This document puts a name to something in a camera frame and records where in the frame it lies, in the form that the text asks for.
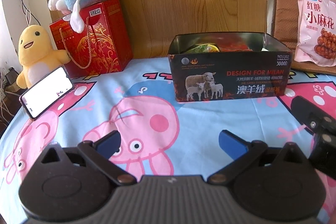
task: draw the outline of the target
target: tin box lid opening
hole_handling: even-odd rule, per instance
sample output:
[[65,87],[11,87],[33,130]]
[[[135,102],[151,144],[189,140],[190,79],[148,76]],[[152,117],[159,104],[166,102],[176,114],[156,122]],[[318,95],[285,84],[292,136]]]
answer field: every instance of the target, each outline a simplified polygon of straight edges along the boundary
[[188,49],[202,44],[213,44],[219,49],[229,47],[230,45],[231,47],[246,45],[253,52],[260,52],[263,48],[267,51],[291,52],[291,50],[284,44],[266,33],[207,32],[180,34],[175,36],[170,44],[168,54],[183,54]]

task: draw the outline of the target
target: lamb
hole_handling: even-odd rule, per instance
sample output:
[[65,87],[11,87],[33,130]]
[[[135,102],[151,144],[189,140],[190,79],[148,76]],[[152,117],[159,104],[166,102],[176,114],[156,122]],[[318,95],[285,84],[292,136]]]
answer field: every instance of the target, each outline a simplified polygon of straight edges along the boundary
[[209,83],[211,83],[211,82],[209,82],[209,81],[205,82],[204,91],[203,91],[204,92],[204,98],[208,98],[209,97],[208,91],[211,90],[211,87],[210,87]]
[[198,94],[198,100],[201,100],[201,94],[204,91],[204,83],[196,83],[197,86],[190,86],[189,88],[187,88],[187,101],[189,101],[189,99],[193,100],[193,94],[197,93]]
[[188,90],[188,88],[190,86],[198,86],[197,83],[204,83],[206,81],[208,82],[214,82],[214,78],[213,76],[215,75],[216,73],[213,72],[206,72],[202,75],[190,75],[188,76],[186,79],[185,79],[185,88]]
[[218,99],[217,93],[219,93],[219,97],[223,97],[223,85],[222,84],[215,84],[215,82],[210,82],[209,86],[212,92],[211,99],[213,99],[214,93],[216,93],[216,99]]

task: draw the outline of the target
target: metal rivet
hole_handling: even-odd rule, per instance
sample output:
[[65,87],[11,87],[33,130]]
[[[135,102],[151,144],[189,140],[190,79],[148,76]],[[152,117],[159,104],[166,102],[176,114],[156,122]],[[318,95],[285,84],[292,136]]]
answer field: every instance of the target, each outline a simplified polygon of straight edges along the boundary
[[331,119],[329,117],[324,117],[323,118],[326,122],[331,122]]
[[89,145],[89,146],[92,146],[92,145],[93,145],[93,142],[90,141],[90,140],[85,140],[85,141],[83,141],[83,143],[84,143],[84,144],[87,144],[87,145]]
[[322,135],[322,138],[323,138],[326,142],[328,142],[328,143],[331,142],[331,137],[330,137],[329,135],[327,135],[327,134],[323,134],[323,135]]
[[212,183],[223,183],[226,181],[226,176],[223,174],[214,174],[210,177]]
[[134,177],[129,174],[119,175],[117,177],[118,182],[128,184],[134,181]]

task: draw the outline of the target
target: twisted dough snack picture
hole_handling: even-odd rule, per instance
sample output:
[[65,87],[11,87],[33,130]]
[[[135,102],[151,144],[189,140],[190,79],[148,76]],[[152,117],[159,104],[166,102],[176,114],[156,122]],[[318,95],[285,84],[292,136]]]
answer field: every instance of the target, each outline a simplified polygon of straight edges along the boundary
[[326,59],[335,59],[336,35],[322,28],[321,36],[317,39],[317,45],[314,47],[314,51]]

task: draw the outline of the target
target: gold floral pattern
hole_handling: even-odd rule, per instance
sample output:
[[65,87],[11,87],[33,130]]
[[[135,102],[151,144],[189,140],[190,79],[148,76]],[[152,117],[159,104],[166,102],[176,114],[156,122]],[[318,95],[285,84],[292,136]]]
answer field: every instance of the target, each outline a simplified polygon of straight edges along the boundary
[[[87,72],[90,75],[94,75],[100,74],[102,71],[106,73],[119,71],[116,68],[119,65],[119,61],[112,37],[109,34],[105,34],[106,28],[101,23],[95,26],[94,31],[94,33],[89,32],[88,36],[92,48],[92,62],[86,69]],[[85,36],[79,41],[73,56],[82,66],[89,62],[86,40],[87,37]]]

